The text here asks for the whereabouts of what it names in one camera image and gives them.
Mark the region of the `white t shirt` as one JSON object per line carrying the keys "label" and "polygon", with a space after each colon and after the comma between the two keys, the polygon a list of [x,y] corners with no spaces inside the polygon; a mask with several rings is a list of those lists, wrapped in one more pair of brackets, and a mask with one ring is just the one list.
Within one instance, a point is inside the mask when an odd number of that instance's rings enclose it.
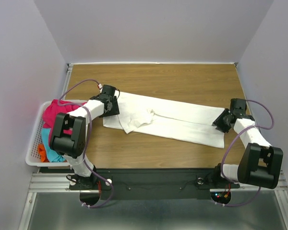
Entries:
{"label": "white t shirt", "polygon": [[212,125],[223,108],[126,92],[118,105],[120,113],[103,118],[104,127],[224,148],[224,133]]}

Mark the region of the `pink t shirt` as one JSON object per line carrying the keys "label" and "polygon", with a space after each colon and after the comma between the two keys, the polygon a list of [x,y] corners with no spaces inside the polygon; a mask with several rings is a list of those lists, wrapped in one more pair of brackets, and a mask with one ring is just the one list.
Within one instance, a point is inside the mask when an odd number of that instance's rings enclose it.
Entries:
{"label": "pink t shirt", "polygon": [[44,121],[43,128],[48,131],[48,138],[51,137],[52,129],[55,124],[56,115],[59,113],[68,113],[78,109],[84,103],[73,103],[71,101],[64,100],[53,100],[50,105],[45,109],[42,114],[42,119]]}

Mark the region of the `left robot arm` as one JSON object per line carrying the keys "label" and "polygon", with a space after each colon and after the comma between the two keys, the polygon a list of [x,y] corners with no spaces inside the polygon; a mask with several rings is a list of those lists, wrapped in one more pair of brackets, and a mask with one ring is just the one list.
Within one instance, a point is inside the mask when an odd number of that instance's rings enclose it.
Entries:
{"label": "left robot arm", "polygon": [[62,155],[74,171],[67,179],[72,185],[80,185],[87,189],[97,184],[96,167],[86,157],[92,121],[120,113],[118,96],[119,89],[104,85],[99,86],[100,94],[91,97],[86,103],[77,105],[74,111],[60,112],[55,117],[49,147]]}

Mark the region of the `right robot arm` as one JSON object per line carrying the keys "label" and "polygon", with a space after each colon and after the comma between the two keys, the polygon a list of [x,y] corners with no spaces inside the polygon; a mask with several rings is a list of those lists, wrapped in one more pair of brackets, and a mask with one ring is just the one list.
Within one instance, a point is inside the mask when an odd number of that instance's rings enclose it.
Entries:
{"label": "right robot arm", "polygon": [[240,139],[245,147],[238,165],[226,164],[228,148],[213,174],[213,185],[222,187],[227,182],[242,183],[258,187],[276,188],[280,176],[283,151],[272,146],[261,134],[260,126],[252,115],[246,113],[248,100],[233,98],[230,107],[225,109],[213,122],[217,130],[227,133],[233,129],[237,136],[230,143],[232,147]]}

